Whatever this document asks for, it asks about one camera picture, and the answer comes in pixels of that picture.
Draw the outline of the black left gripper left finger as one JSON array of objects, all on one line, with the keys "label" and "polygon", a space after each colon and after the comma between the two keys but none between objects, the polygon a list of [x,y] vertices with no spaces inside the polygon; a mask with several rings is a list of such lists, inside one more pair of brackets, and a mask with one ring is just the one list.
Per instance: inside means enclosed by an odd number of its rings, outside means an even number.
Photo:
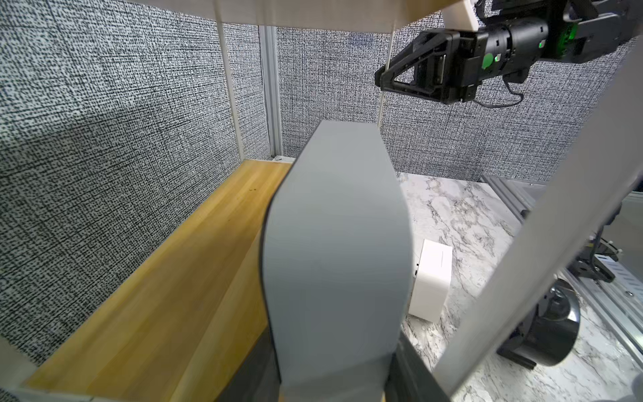
[{"label": "black left gripper left finger", "polygon": [[276,351],[266,328],[215,401],[278,401],[280,387]]}]

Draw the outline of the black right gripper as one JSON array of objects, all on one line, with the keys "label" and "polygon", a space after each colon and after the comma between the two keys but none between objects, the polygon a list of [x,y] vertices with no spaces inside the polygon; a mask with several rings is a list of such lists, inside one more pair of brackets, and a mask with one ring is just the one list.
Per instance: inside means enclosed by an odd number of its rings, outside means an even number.
[{"label": "black right gripper", "polygon": [[375,72],[375,85],[445,105],[469,102],[484,80],[524,82],[548,36],[541,18],[514,18],[477,32],[425,30]]}]

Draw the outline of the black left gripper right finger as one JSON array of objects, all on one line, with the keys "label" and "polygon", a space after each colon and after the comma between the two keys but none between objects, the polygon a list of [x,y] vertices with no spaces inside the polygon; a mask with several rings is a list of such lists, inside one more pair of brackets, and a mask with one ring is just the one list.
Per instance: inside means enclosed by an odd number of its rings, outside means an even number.
[{"label": "black left gripper right finger", "polygon": [[445,392],[426,367],[404,333],[393,356],[385,384],[385,400],[393,401],[444,401]]}]

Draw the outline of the small white square alarm clock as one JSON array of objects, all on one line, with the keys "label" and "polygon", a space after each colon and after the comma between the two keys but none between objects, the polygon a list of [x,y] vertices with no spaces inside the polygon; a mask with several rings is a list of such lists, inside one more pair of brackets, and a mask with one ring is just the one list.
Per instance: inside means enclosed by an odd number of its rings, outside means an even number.
[{"label": "small white square alarm clock", "polygon": [[422,241],[408,314],[430,323],[439,321],[450,290],[452,266],[451,246]]}]

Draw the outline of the grey square alarm clock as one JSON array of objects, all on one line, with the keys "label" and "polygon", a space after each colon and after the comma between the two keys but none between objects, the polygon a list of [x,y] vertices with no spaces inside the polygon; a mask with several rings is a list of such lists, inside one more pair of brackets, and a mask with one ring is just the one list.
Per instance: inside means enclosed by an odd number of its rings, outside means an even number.
[{"label": "grey square alarm clock", "polygon": [[378,127],[321,122],[266,211],[261,281],[288,401],[378,401],[413,277],[405,197]]}]

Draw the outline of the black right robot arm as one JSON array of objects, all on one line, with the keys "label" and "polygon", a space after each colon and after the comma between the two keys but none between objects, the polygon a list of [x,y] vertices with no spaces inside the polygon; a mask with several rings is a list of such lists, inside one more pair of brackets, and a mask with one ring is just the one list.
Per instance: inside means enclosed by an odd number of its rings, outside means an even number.
[{"label": "black right robot arm", "polygon": [[380,90],[450,105],[484,80],[522,84],[536,62],[582,64],[638,35],[640,1],[458,1],[376,71]]}]

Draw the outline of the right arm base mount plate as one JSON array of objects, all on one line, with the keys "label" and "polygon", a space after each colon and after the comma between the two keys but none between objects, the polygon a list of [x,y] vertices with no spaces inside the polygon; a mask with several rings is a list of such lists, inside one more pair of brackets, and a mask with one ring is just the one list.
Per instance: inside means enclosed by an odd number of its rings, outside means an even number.
[{"label": "right arm base mount plate", "polygon": [[619,203],[616,210],[610,217],[599,227],[596,235],[591,242],[586,244],[576,258],[568,265],[567,270],[576,278],[585,277],[591,280],[612,283],[616,276],[612,271],[598,259],[601,251],[606,251],[607,256],[617,259],[617,249],[609,246],[607,241],[603,240],[603,232],[606,226],[611,225],[616,217],[620,214],[622,204]]}]

